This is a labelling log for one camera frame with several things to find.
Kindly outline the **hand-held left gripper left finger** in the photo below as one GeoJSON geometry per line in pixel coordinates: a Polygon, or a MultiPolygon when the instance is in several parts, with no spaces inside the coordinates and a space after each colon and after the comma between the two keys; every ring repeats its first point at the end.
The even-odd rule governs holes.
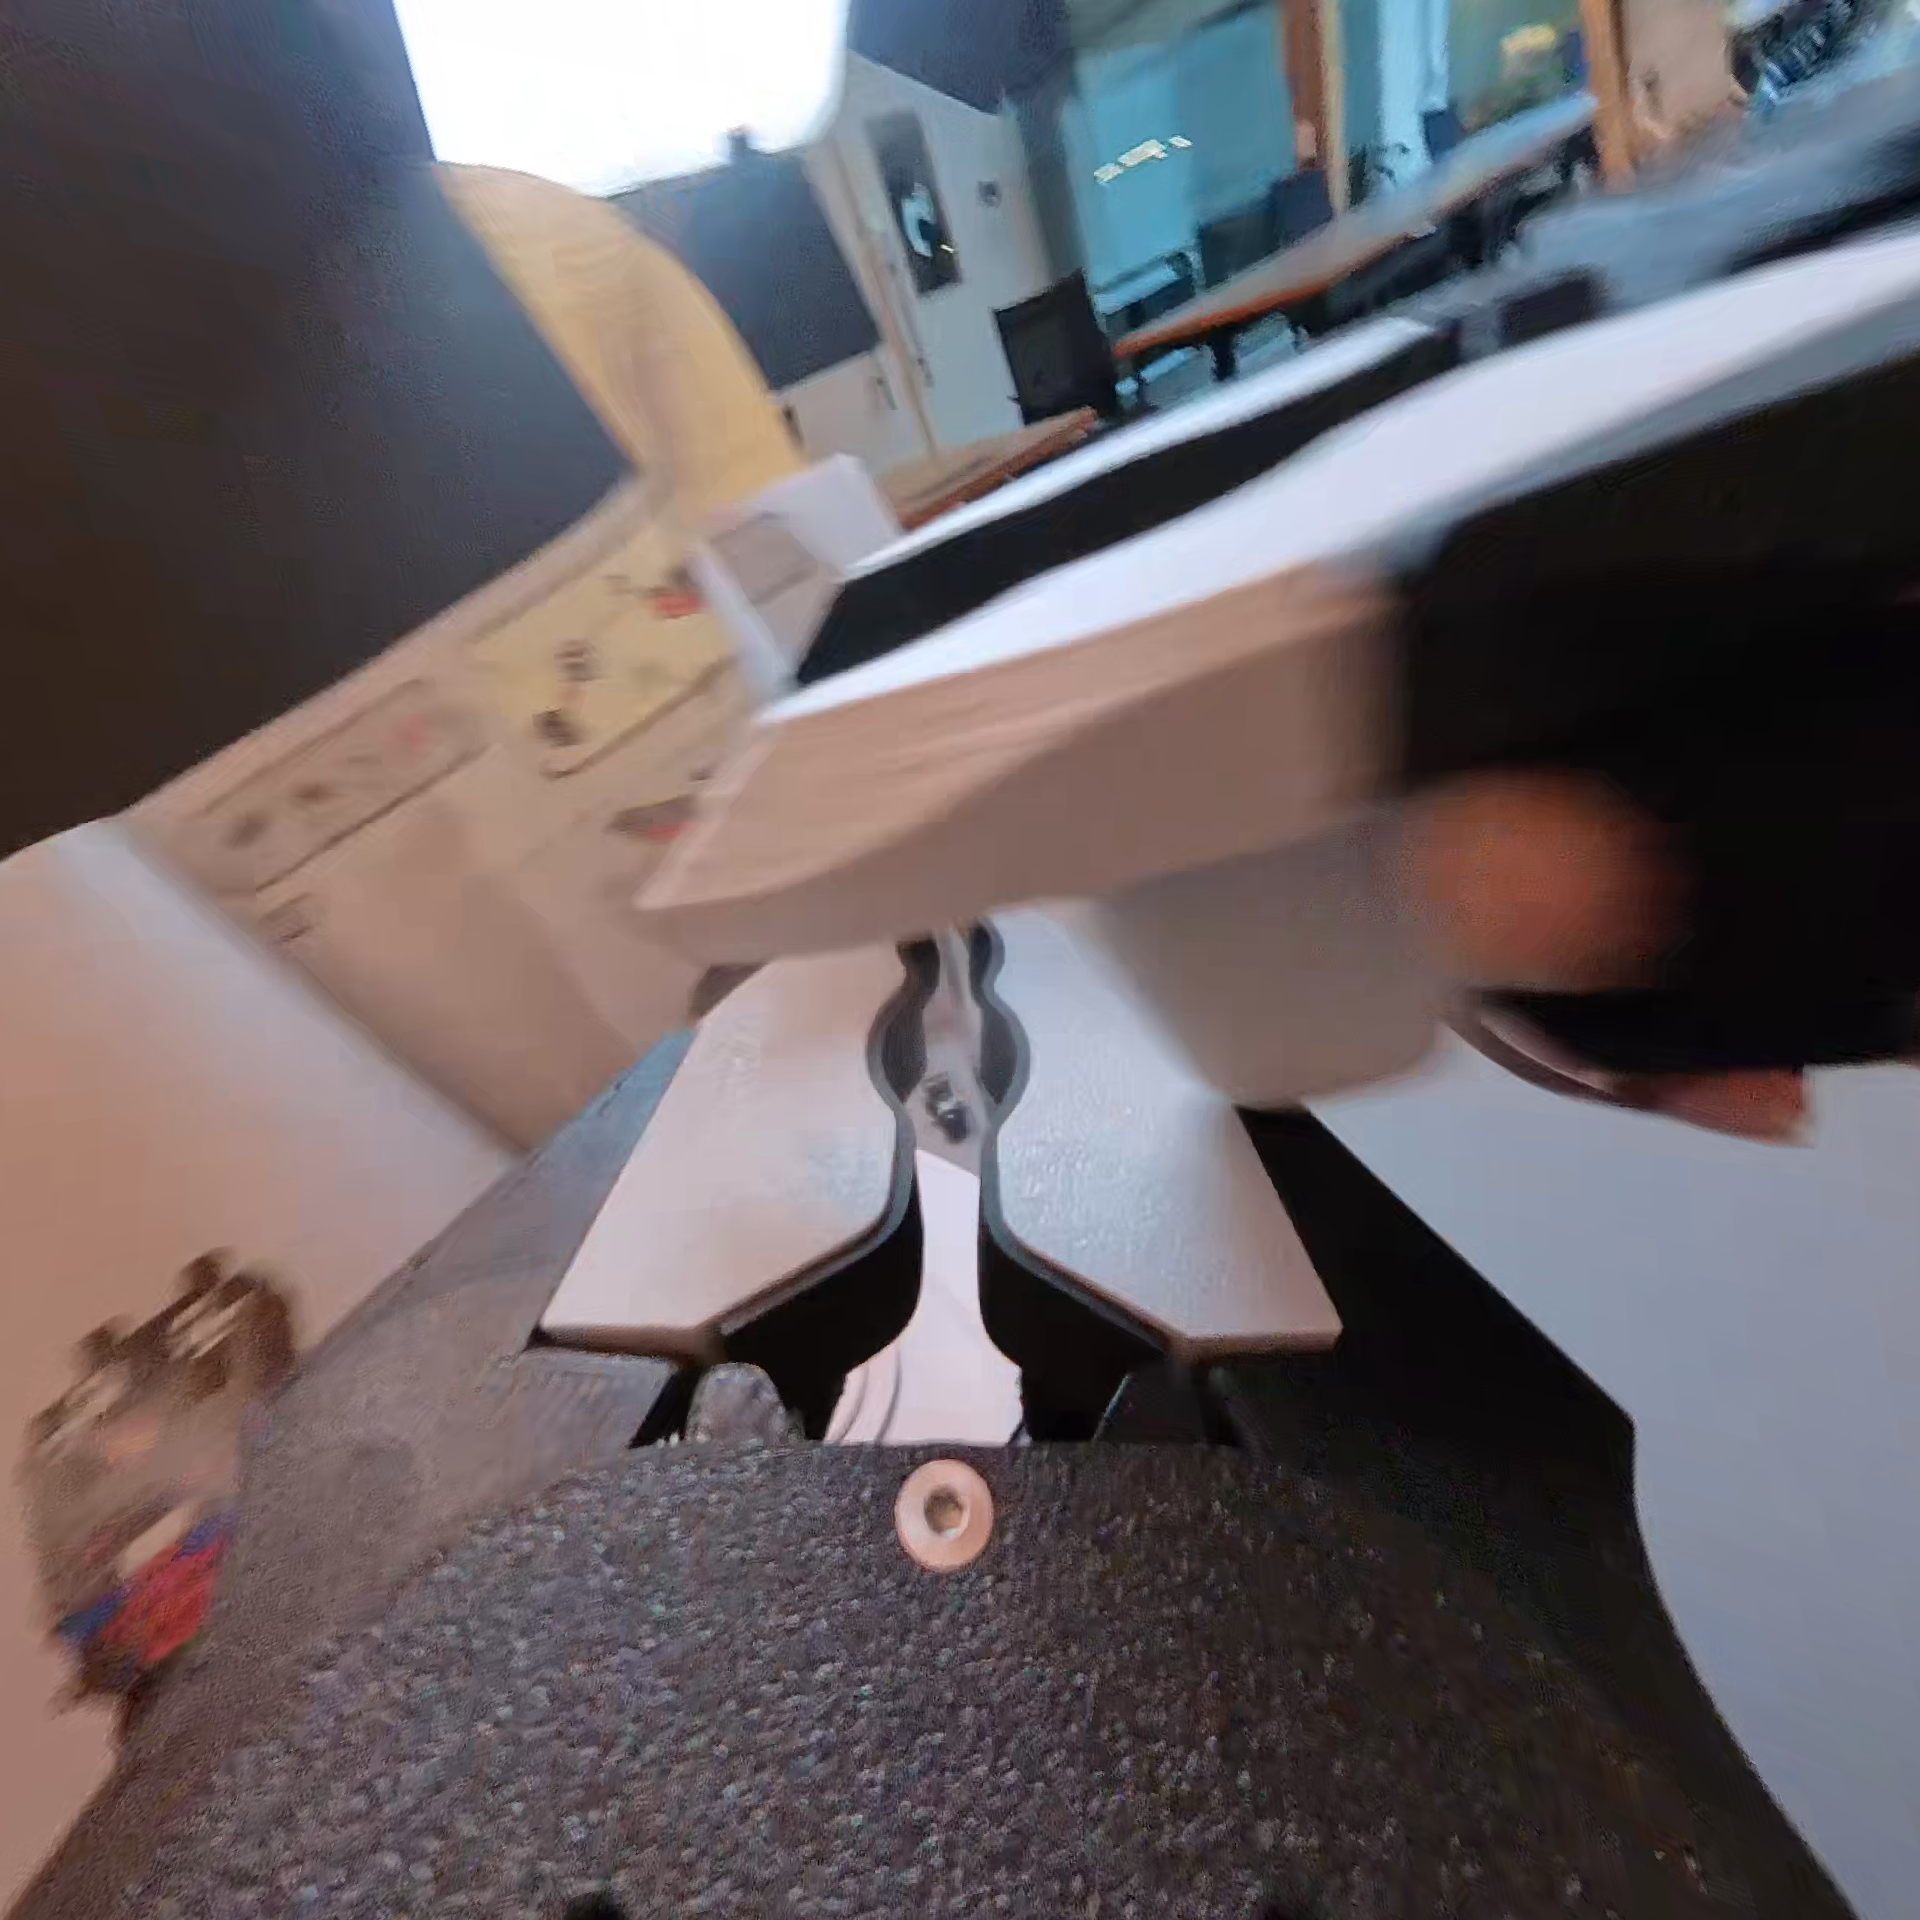
{"type": "Polygon", "coordinates": [[[542,1341],[681,1363],[859,1366],[912,1320],[908,1095],[930,941],[776,961],[696,1029],[542,1311],[542,1341]]]}

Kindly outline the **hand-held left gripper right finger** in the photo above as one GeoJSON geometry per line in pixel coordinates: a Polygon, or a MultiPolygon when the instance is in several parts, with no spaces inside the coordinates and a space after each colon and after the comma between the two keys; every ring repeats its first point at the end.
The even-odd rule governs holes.
{"type": "Polygon", "coordinates": [[[1339,1313],[1237,1108],[1050,918],[974,926],[980,1301],[1023,1376],[1322,1355],[1339,1313]]]}

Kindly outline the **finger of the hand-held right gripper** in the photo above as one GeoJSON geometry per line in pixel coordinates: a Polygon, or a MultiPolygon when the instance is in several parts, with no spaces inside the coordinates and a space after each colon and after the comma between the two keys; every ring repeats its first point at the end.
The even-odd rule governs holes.
{"type": "Polygon", "coordinates": [[[1455,369],[1464,323],[1382,317],[1184,407],[1092,435],[859,561],[795,666],[813,685],[881,659],[1033,577],[1149,536],[1308,443],[1455,369]]]}
{"type": "Polygon", "coordinates": [[[1317,833],[1335,733],[1267,747],[1288,681],[1220,611],[1325,527],[1687,431],[1699,397],[1918,360],[1918,228],[1884,228],[1444,373],[1260,480],[764,708],[640,926],[703,968],[913,937],[1317,833]]]}

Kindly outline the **lego instruction booklet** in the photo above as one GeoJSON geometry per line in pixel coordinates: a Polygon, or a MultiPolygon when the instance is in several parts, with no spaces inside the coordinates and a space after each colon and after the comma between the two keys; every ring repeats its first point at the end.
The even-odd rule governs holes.
{"type": "Polygon", "coordinates": [[[2,860],[2,1884],[199,1634],[246,1429],[686,1018],[634,913],[745,725],[717,561],[900,536],[851,455],[629,480],[323,694],[2,860]]]}

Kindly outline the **black office chair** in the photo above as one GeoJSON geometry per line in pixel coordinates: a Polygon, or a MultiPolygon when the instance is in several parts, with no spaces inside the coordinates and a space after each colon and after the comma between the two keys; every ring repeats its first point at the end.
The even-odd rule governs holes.
{"type": "Polygon", "coordinates": [[[1119,366],[1084,273],[993,311],[1023,427],[1092,410],[1122,421],[1119,366]]]}

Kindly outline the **wooden background desks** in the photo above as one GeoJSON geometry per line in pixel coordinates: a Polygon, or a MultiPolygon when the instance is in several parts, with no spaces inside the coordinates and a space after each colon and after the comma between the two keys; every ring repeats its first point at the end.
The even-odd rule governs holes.
{"type": "Polygon", "coordinates": [[[1115,363],[1134,366],[1165,350],[1209,350],[1215,378],[1237,369],[1237,335],[1280,314],[1311,329],[1331,293],[1394,252],[1452,236],[1470,216],[1505,205],[1527,175],[1564,160],[1595,129],[1598,100],[1576,92],[1467,137],[1419,181],[1359,205],[1270,259],[1230,274],[1195,301],[1122,335],[1115,363]]]}

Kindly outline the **tan panel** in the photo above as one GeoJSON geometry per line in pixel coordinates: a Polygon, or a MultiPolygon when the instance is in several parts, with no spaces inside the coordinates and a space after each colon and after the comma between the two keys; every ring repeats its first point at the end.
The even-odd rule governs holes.
{"type": "Polygon", "coordinates": [[[431,175],[671,520],[703,527],[807,466],[729,314],[615,205],[493,166],[431,175]]]}

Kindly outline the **studio light panel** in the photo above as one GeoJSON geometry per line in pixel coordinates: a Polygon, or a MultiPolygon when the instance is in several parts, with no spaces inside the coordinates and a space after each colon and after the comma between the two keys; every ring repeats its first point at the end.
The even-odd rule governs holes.
{"type": "Polygon", "coordinates": [[[397,2],[439,160],[588,194],[794,151],[839,98],[848,2],[397,2]]]}

